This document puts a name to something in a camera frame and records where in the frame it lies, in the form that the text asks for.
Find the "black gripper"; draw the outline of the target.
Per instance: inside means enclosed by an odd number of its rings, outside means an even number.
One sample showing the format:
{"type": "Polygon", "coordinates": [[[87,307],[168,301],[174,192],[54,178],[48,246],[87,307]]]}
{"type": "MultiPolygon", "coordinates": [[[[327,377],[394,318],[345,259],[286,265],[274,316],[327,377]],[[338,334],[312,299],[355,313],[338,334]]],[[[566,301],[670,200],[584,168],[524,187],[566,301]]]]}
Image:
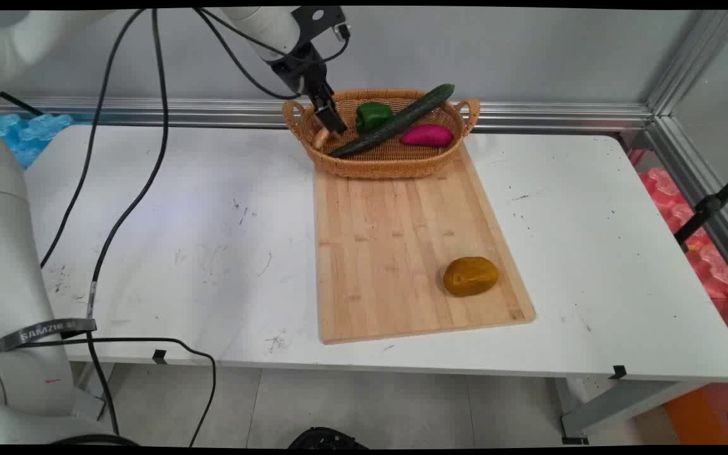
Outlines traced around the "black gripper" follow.
{"type": "Polygon", "coordinates": [[[327,83],[327,65],[312,41],[292,49],[286,57],[272,61],[270,68],[291,90],[286,96],[311,96],[315,118],[321,127],[335,135],[348,129],[336,109],[332,87],[327,83]]]}

